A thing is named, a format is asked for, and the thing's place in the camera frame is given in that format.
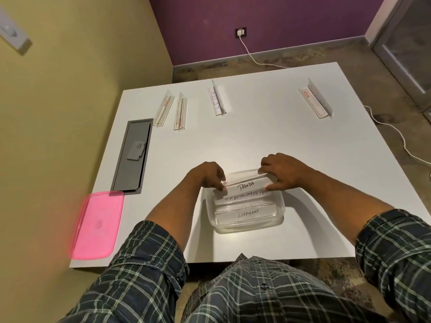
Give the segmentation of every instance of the clear plastic container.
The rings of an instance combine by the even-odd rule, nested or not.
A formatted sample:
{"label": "clear plastic container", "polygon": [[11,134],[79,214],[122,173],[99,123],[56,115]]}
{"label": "clear plastic container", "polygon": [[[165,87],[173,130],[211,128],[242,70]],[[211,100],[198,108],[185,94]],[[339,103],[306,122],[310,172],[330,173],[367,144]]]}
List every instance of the clear plastic container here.
{"label": "clear plastic container", "polygon": [[[262,175],[254,169],[227,174],[224,184],[231,186],[239,181],[252,183],[259,179]],[[219,191],[206,188],[205,198],[209,222],[219,233],[259,229],[283,222],[285,208],[280,191],[259,189],[221,198]]]}

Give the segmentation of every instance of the white electrical cable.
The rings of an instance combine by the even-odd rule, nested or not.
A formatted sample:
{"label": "white electrical cable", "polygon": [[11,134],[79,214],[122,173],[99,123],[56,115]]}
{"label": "white electrical cable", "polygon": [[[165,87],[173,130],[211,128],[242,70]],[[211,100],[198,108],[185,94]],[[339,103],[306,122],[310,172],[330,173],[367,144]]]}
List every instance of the white electrical cable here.
{"label": "white electrical cable", "polygon": [[[255,60],[255,59],[253,59],[253,57],[251,56],[250,52],[248,51],[248,48],[246,47],[246,45],[245,45],[245,44],[244,44],[244,42],[242,41],[241,36],[238,36],[238,37],[240,38],[241,43],[244,45],[245,49],[247,50],[248,55],[250,56],[250,58],[253,60],[253,62],[254,62],[254,63],[256,63],[256,64],[258,64],[258,65],[261,65],[261,66],[275,66],[275,67],[280,67],[280,68],[284,68],[284,69],[289,69],[288,67],[279,66],[279,65],[277,65],[277,64],[271,64],[271,63],[258,63],[258,62],[256,62],[256,60]],[[419,161],[422,161],[422,162],[424,162],[424,163],[426,163],[426,164],[428,164],[428,165],[431,165],[431,163],[430,163],[430,162],[425,161],[425,160],[423,160],[423,159],[421,159],[421,158],[419,158],[419,157],[417,157],[417,156],[414,156],[412,153],[410,153],[410,151],[409,151],[409,150],[407,149],[407,147],[406,147],[406,139],[404,138],[404,136],[402,135],[402,133],[401,133],[401,131],[400,131],[400,130],[398,130],[395,126],[393,126],[393,125],[391,125],[391,124],[386,124],[386,123],[384,123],[384,122],[380,122],[379,120],[377,120],[376,118],[374,118],[374,116],[373,116],[373,112],[372,112],[372,109],[371,109],[368,105],[364,105],[364,107],[366,107],[366,108],[369,108],[369,109],[370,109],[370,115],[371,115],[371,118],[372,118],[375,122],[377,122],[377,123],[379,123],[379,124],[383,124],[383,125],[385,125],[385,126],[390,126],[390,127],[392,127],[393,129],[395,129],[395,130],[400,134],[401,139],[402,139],[402,144],[403,144],[403,147],[404,147],[404,151],[406,151],[406,153],[407,153],[408,155],[410,155],[411,157],[415,158],[416,160],[419,160]]]}
{"label": "white electrical cable", "polygon": [[364,107],[366,107],[366,108],[369,108],[369,109],[370,109],[370,115],[371,115],[371,118],[372,118],[375,122],[377,122],[378,124],[384,124],[385,126],[390,126],[390,127],[392,127],[393,129],[395,129],[395,130],[398,132],[398,134],[400,134],[401,139],[402,139],[402,144],[403,144],[403,147],[404,147],[404,151],[406,151],[406,153],[407,153],[408,155],[410,155],[411,157],[415,158],[416,160],[419,160],[419,161],[422,161],[422,162],[424,162],[424,163],[426,163],[426,164],[431,165],[431,163],[430,163],[430,162],[427,162],[427,161],[425,161],[425,160],[423,160],[423,159],[421,159],[421,158],[419,158],[419,157],[417,157],[417,156],[414,156],[412,153],[410,153],[410,151],[409,151],[409,150],[407,149],[407,147],[406,147],[406,139],[405,139],[405,138],[404,138],[404,136],[402,135],[401,131],[399,131],[396,127],[394,127],[394,126],[393,126],[393,125],[391,125],[391,124],[385,124],[384,122],[380,122],[379,120],[377,120],[376,118],[374,118],[374,116],[373,116],[373,111],[372,111],[372,109],[371,109],[368,105],[364,105]]}
{"label": "white electrical cable", "polygon": [[244,42],[242,41],[241,36],[238,36],[240,38],[241,43],[243,43],[245,49],[247,50],[248,55],[250,56],[250,58],[253,60],[254,63],[260,65],[260,66],[274,66],[274,67],[279,67],[279,68],[284,68],[284,69],[289,69],[289,67],[283,67],[283,66],[279,66],[278,64],[272,64],[272,63],[258,63],[256,62],[255,59],[253,59],[253,57],[251,56],[250,52],[248,52],[248,48],[245,46]]}

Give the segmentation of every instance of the hand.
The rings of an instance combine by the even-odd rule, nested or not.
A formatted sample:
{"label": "hand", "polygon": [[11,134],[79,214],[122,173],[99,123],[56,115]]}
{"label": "hand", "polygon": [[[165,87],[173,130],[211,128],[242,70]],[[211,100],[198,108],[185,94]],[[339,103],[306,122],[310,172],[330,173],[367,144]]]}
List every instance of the hand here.
{"label": "hand", "polygon": [[294,157],[277,153],[264,157],[260,163],[259,173],[270,173],[277,178],[277,182],[265,187],[266,190],[286,190],[301,187],[313,169]]}
{"label": "hand", "polygon": [[226,180],[224,171],[215,162],[203,162],[192,168],[187,175],[190,175],[193,179],[198,179],[200,186],[203,188],[216,188],[221,192],[226,189],[221,183],[221,181]]}

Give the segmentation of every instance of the door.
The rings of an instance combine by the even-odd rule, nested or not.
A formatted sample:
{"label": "door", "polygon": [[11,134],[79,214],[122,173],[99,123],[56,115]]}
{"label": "door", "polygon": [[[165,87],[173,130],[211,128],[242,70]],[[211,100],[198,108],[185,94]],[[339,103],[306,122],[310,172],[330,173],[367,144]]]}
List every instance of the door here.
{"label": "door", "polygon": [[431,0],[402,0],[374,51],[420,109],[428,113],[431,105]]}

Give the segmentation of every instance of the floor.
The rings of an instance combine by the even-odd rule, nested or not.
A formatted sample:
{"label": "floor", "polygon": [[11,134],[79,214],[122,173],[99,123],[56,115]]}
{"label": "floor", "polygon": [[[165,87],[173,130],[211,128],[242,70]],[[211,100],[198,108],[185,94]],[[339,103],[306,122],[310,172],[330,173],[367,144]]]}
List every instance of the floor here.
{"label": "floor", "polygon": [[[315,46],[269,51],[257,54],[255,59],[261,63],[286,67],[338,62],[362,103],[373,109],[375,117],[382,122],[395,125],[405,136],[408,149],[414,155],[431,161],[431,148],[426,147],[426,141],[431,140],[429,122],[380,59],[368,48],[364,39],[347,39]],[[175,67],[173,82],[265,70],[278,69],[271,66],[258,66],[247,56],[242,56]],[[431,212],[430,168],[407,155],[403,150],[400,136],[391,127],[378,125],[378,129],[419,197]],[[377,312],[385,316],[395,315],[378,291],[364,281],[353,259],[293,260],[290,264],[318,276],[336,293],[344,297],[368,302]],[[215,277],[222,270],[221,266],[223,264],[191,266],[191,277],[177,302],[176,322],[179,322],[186,301],[199,281]]]}

